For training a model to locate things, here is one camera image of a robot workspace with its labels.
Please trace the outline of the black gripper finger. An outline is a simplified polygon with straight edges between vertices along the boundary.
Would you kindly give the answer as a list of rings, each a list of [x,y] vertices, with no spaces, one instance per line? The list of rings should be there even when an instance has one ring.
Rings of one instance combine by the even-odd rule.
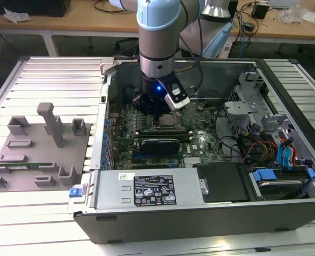
[[[159,115],[169,114],[171,109],[165,101],[159,103]]]
[[[132,105],[144,115],[156,115],[158,104],[147,94],[140,94],[133,98]]]

